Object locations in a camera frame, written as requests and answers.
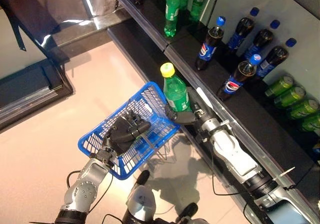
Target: wall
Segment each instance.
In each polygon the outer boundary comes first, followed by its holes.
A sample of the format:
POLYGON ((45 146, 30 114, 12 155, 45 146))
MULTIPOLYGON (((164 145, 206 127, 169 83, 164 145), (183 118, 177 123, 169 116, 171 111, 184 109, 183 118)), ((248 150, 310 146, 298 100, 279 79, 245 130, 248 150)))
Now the wall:
POLYGON ((3 9, 0 10, 0 79, 45 59, 43 53, 20 29, 26 52, 19 49, 10 22, 3 9))
POLYGON ((217 16, 225 16, 223 42, 226 43, 238 21, 247 16, 254 6, 260 9, 256 26, 239 48, 238 54, 242 54, 250 46, 260 29, 269 26, 273 19, 278 19, 281 25, 274 32, 273 42, 262 52, 263 57, 275 45, 284 43, 290 37, 294 37, 297 44, 289 49, 289 58, 275 68, 264 81, 270 84, 282 74, 289 73, 309 94, 320 99, 320 65, 317 56, 320 47, 320 22, 294 0, 217 0, 209 27, 214 26, 217 16))

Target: plastic basket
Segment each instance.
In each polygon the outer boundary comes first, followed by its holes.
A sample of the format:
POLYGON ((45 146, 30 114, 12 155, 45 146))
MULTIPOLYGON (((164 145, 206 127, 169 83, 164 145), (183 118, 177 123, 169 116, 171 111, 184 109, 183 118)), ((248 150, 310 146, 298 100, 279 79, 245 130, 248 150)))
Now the plastic basket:
POLYGON ((124 115, 126 109, 138 113, 143 119, 151 122, 151 127, 145 132, 147 140, 142 137, 137 138, 126 153, 114 160, 114 167, 110 170, 117 179, 127 179, 179 129, 178 124, 166 117, 165 104, 166 98, 158 85, 148 82, 116 112, 81 137, 78 142, 79 149, 87 156, 90 153, 97 153, 106 131, 118 116, 124 115))

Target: white tile floor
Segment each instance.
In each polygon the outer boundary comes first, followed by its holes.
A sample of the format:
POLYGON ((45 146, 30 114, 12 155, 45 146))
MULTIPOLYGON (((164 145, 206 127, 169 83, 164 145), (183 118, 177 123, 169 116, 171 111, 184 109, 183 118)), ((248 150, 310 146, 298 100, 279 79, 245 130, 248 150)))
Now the white tile floor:
MULTIPOLYGON (((66 176, 88 161, 77 147, 78 139, 136 93, 144 82, 113 42, 81 54, 66 64, 75 94, 0 134, 0 224, 53 222, 63 204, 66 176)), ((211 224, 245 224, 242 211, 230 197, 212 192, 211 173, 182 134, 171 141, 167 163, 152 158, 148 185, 156 199, 156 216, 174 221, 177 211, 197 202, 195 218, 211 224)), ((106 213, 120 218, 126 199, 139 175, 113 180, 110 190, 87 217, 101 223, 106 213)), ((108 186, 108 175, 99 195, 108 186)), ((216 188, 224 192, 216 180, 216 188)), ((105 223, 117 223, 108 219, 105 223)))

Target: soda can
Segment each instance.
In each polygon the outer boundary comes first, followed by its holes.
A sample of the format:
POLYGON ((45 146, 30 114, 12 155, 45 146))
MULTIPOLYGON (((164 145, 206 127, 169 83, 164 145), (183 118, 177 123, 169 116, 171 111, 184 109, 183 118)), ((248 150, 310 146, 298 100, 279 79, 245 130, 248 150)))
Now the soda can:
POLYGON ((298 119, 315 113, 319 110, 319 103, 314 99, 306 99, 287 110, 287 115, 291 119, 298 119))
POLYGON ((294 79, 290 76, 283 76, 278 81, 269 86, 268 90, 265 93, 267 97, 277 97, 294 84, 294 79))
POLYGON ((305 93, 306 91, 300 86, 291 87, 286 92, 280 94, 280 96, 274 100, 274 104, 278 108, 286 108, 303 99, 305 93))
POLYGON ((316 129, 320 129, 320 112, 306 117, 300 123, 299 129, 304 132, 310 132, 316 129))

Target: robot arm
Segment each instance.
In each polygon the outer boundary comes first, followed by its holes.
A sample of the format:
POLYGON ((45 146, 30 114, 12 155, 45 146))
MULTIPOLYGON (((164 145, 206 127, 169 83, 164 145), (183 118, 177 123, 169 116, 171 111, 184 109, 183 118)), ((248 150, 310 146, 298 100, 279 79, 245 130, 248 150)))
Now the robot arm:
MULTIPOLYGON (((261 210, 277 209, 279 203, 286 201, 290 203, 289 206, 292 207, 294 213, 301 215, 303 220, 299 223, 311 223, 308 217, 291 201, 288 192, 279 186, 250 155, 241 149, 238 140, 230 134, 228 121, 220 123, 217 115, 194 89, 188 87, 187 91, 194 117, 188 118, 190 113, 175 113, 172 111, 167 111, 167 116, 175 122, 183 120, 182 124, 195 124, 199 130, 207 132, 214 153, 225 162, 228 170, 245 187, 253 197, 254 203, 261 210)), ((271 220, 275 224, 282 224, 284 222, 279 222, 281 220, 279 217, 283 216, 287 218, 288 214, 284 212, 276 213, 275 218, 271 218, 271 220)))
POLYGON ((64 195, 55 224, 85 224, 91 204, 97 197, 98 187, 109 170, 113 160, 125 153, 136 137, 145 132, 151 124, 133 112, 118 117, 107 131, 102 146, 81 170, 76 182, 64 195))

